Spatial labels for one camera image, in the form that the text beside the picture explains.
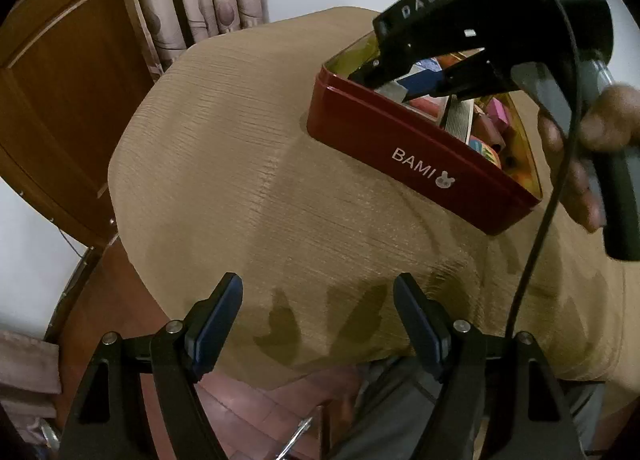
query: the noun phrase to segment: pink object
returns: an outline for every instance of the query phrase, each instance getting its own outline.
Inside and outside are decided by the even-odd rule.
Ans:
[[[486,105],[486,113],[501,135],[511,125],[509,110],[497,98],[492,98]]]
[[[436,125],[440,125],[444,110],[447,107],[446,96],[421,96],[409,101],[409,105],[419,109],[423,112],[429,120],[432,120]]]

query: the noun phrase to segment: blue object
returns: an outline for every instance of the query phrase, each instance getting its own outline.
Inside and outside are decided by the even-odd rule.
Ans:
[[[423,71],[396,80],[407,89],[405,100],[430,94],[444,80],[442,69],[435,59],[423,59],[418,61],[416,66],[424,68]]]
[[[213,370],[241,304],[242,280],[227,272],[209,299],[198,301],[185,318],[184,350],[195,379]]]
[[[452,346],[452,321],[443,306],[428,299],[406,272],[394,281],[394,304],[423,369],[441,379]]]

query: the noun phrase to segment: wooden cabinet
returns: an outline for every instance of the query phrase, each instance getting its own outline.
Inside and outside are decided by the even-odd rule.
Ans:
[[[123,0],[18,0],[0,27],[0,175],[104,246],[109,160],[151,85]]]

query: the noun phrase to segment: metal screw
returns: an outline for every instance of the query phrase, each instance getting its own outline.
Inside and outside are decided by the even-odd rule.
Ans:
[[[178,321],[178,319],[169,321],[164,329],[170,334],[177,334],[180,330],[182,330],[182,321]]]
[[[112,345],[118,340],[118,334],[116,332],[107,332],[102,336],[102,344]]]
[[[471,329],[471,325],[464,319],[458,319],[453,322],[453,328],[461,334],[466,334]]]
[[[533,335],[531,335],[529,332],[520,332],[518,333],[518,341],[526,345],[532,345]]]

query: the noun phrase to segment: human hand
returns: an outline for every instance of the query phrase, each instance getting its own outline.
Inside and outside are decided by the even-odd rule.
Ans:
[[[564,154],[564,139],[543,109],[538,114],[538,131],[554,183]],[[617,151],[639,141],[640,91],[625,84],[604,90],[580,122],[580,142],[591,151]],[[589,188],[585,167],[577,159],[569,167],[561,201],[569,216],[590,233],[603,226],[604,208]]]

